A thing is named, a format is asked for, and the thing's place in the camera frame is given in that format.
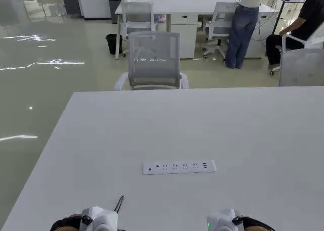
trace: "trash can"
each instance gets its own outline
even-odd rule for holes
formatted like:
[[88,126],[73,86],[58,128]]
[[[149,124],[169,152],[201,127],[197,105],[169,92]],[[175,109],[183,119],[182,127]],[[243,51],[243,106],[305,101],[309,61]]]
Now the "trash can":
[[[116,53],[117,34],[108,34],[106,36],[106,40],[108,42],[108,47],[109,47],[110,54],[115,55],[115,53]],[[123,50],[122,50],[122,42],[123,42],[123,39],[122,39],[122,36],[120,36],[120,39],[119,39],[119,54],[121,54],[123,52]]]

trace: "white office chair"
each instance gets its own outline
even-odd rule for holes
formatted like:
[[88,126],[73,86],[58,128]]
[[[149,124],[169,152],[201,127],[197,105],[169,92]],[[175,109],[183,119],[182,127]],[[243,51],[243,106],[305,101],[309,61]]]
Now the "white office chair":
[[158,22],[154,21],[153,3],[122,2],[123,21],[120,23],[123,40],[135,31],[156,31]]
[[129,36],[129,71],[122,74],[114,90],[128,78],[131,90],[189,88],[180,73],[180,34],[163,31],[133,32]]
[[214,53],[218,50],[223,58],[225,53],[221,48],[221,40],[228,39],[232,26],[232,18],[235,13],[235,9],[238,3],[216,3],[214,15],[211,21],[204,21],[202,29],[206,33],[208,40],[216,39],[217,45],[210,45],[203,47],[204,58],[207,58],[207,54]]
[[279,86],[324,85],[324,49],[298,49],[281,55]]
[[[314,48],[315,44],[319,44],[321,48],[323,48],[323,42],[324,42],[324,22],[321,23],[321,25],[310,35],[310,37],[307,40],[301,40],[297,37],[294,37],[292,35],[284,35],[282,37],[282,47],[277,46],[276,48],[281,50],[282,53],[285,53],[287,51],[291,51],[291,49],[286,47],[286,40],[287,38],[291,38],[293,40],[299,41],[304,45],[305,49]],[[273,75],[275,71],[279,70],[280,66],[273,68],[270,71],[270,75]]]

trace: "power socket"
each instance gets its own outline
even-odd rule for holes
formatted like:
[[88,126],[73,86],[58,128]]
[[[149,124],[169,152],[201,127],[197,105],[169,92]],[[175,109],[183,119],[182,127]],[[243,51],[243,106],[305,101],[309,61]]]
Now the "power socket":
[[143,174],[180,174],[215,172],[216,165],[213,160],[206,161],[173,161],[173,162],[144,162]]

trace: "chair armrest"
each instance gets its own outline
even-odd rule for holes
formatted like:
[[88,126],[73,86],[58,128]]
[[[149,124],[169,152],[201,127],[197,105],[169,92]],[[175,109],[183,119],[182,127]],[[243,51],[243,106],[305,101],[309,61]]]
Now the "chair armrest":
[[123,88],[123,84],[125,83],[125,80],[128,78],[128,72],[123,73],[120,78],[117,80],[115,87],[113,88],[114,91],[121,91]]
[[181,79],[181,88],[189,89],[189,81],[187,75],[185,75],[184,73],[180,73],[180,79]]
[[285,53],[287,51],[287,48],[286,48],[286,39],[288,37],[291,38],[291,39],[293,39],[293,40],[296,40],[296,41],[301,42],[304,45],[304,47],[305,47],[305,44],[306,44],[306,41],[305,40],[301,40],[301,39],[299,39],[297,37],[294,37],[292,35],[283,35],[282,36],[282,52],[283,53]]

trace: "glossy floor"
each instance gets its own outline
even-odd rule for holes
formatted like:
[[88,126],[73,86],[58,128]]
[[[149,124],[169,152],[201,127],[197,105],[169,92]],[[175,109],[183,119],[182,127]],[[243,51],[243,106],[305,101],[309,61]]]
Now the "glossy floor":
[[[105,36],[116,25],[63,17],[60,1],[0,0],[0,227],[72,93],[112,90],[128,68],[108,52]],[[191,88],[277,85],[265,59],[229,70],[218,54],[202,55],[197,48],[194,60],[181,61]]]

